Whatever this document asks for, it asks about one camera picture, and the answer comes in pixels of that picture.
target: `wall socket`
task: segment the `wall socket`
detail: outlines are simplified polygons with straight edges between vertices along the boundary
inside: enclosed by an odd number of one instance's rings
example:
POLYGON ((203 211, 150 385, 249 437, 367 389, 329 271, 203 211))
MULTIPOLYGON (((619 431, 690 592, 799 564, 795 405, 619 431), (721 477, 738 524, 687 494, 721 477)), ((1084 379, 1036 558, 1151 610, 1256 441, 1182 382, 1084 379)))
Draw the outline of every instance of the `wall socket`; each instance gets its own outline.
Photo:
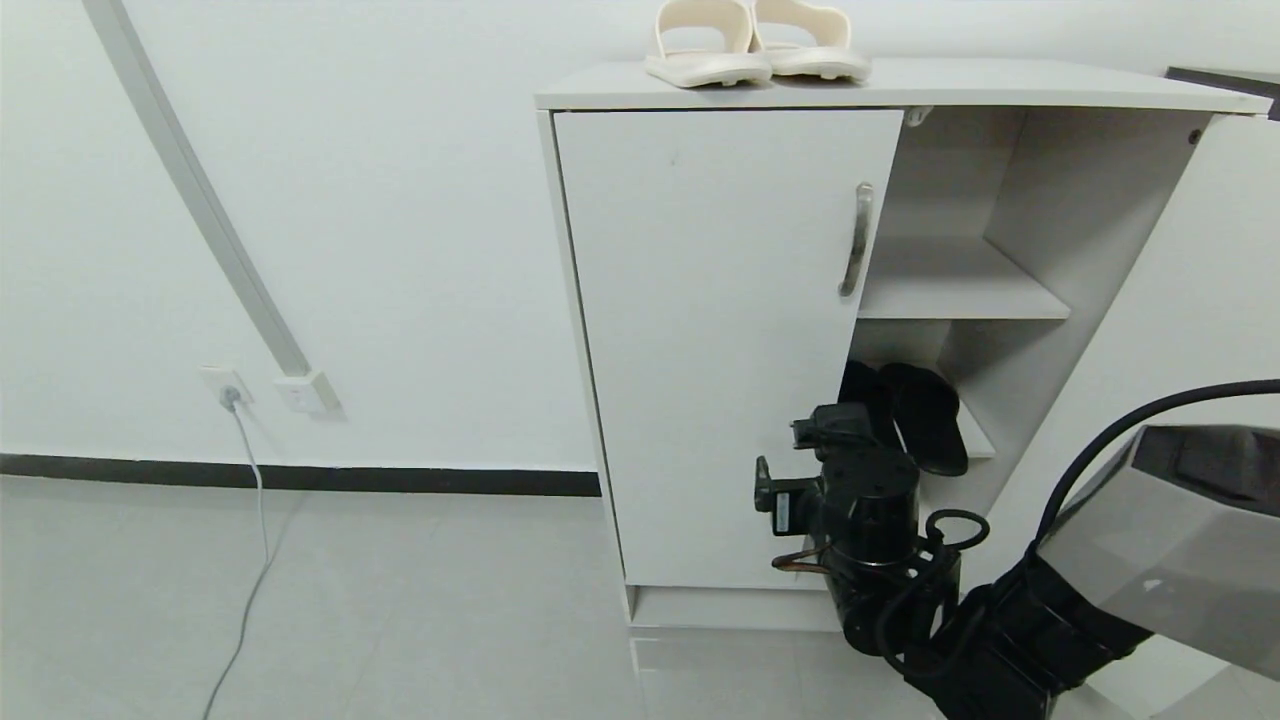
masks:
POLYGON ((311 370, 301 378, 279 378, 275 389, 280 392, 284 404, 294 413, 321 414, 339 407, 338 396, 329 384, 329 378, 320 370, 311 370))
POLYGON ((239 391, 239 401, 243 404, 253 402, 253 396, 248 393, 248 388, 236 374, 233 368, 227 368, 223 365, 201 365, 200 378, 205 382, 207 387, 219 401, 223 400, 223 388, 230 386, 239 391))

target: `cabinet top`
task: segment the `cabinet top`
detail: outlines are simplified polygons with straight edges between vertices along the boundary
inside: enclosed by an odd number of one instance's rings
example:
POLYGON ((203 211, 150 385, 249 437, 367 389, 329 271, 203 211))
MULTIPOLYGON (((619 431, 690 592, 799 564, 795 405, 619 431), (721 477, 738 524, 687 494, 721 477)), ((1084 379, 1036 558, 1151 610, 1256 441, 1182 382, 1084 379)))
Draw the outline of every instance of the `cabinet top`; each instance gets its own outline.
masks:
POLYGON ((879 58, 861 86, 776 78, 703 90, 672 87, 646 74, 641 63, 604 63, 552 85, 536 100, 543 110, 1050 105, 1266 114, 1271 109, 1268 97, 1139 73, 1057 60, 977 58, 879 58))

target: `gray cable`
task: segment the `gray cable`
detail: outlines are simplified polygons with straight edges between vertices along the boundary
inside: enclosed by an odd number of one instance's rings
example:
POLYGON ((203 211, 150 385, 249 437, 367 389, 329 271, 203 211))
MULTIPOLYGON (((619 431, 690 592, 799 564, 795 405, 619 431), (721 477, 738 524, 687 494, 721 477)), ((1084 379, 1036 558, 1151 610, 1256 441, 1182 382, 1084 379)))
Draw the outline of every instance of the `gray cable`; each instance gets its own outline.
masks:
POLYGON ((227 674, 232 671, 232 665, 236 665, 236 659, 239 657, 239 651, 244 647, 244 633, 248 630, 248 612, 253 607, 253 598, 257 597, 257 589, 262 587, 262 580, 266 578, 266 571, 271 569, 271 562, 275 561, 271 557, 270 544, 266 539, 266 515, 262 512, 262 471, 257 468, 257 461, 253 459, 253 448, 248 445, 248 434, 244 432, 244 423, 239 419, 239 413, 236 411, 236 401, 241 398, 239 391, 233 387, 224 387, 223 395, 219 402, 232 418, 236 419, 236 427, 239 428, 241 441, 244 443, 244 454, 248 456, 248 465, 253 469, 253 479, 257 480, 257 521, 262 528, 262 570, 257 574, 257 580, 253 583, 253 589, 248 593, 248 600, 244 601, 244 614, 241 616, 241 634, 239 639, 236 642, 236 652, 232 653, 232 659, 227 661, 227 666, 223 667, 223 674, 218 678, 218 684, 214 685, 214 692, 209 693, 209 702, 205 703, 205 714, 201 715, 201 720, 209 720, 209 714, 214 711, 214 701, 218 700, 218 691, 221 689, 223 682, 227 680, 227 674))

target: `gray tile floor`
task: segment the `gray tile floor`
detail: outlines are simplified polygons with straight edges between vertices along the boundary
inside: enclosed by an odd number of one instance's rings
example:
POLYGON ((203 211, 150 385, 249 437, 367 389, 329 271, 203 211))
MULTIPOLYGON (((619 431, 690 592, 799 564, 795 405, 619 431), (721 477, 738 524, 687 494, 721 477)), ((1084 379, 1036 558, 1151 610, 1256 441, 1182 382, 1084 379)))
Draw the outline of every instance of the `gray tile floor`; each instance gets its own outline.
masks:
MULTIPOLYGON (((259 570, 253 492, 0 492, 5 720, 198 717, 259 570)), ((279 552, 216 719, 937 717, 835 635, 630 634, 598 500, 269 492, 266 509, 279 552)), ((1272 683, 1224 674, 1166 715, 1277 706, 1272 683)), ((1084 691, 1056 717, 1126 716, 1084 691)))

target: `metal handle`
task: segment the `metal handle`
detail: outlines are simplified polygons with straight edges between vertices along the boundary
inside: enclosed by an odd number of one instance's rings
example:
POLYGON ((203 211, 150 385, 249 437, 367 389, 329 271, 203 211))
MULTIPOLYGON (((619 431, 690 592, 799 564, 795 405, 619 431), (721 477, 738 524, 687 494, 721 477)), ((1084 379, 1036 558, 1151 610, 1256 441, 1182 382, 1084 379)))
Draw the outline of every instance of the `metal handle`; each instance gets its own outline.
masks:
POLYGON ((858 186, 858 220, 854 223, 854 246, 849 250, 849 266, 845 268, 845 279, 840 283, 841 297, 849 297, 858 287, 858 270, 863 266, 863 254, 867 252, 874 197, 876 190, 872 183, 864 182, 858 186))

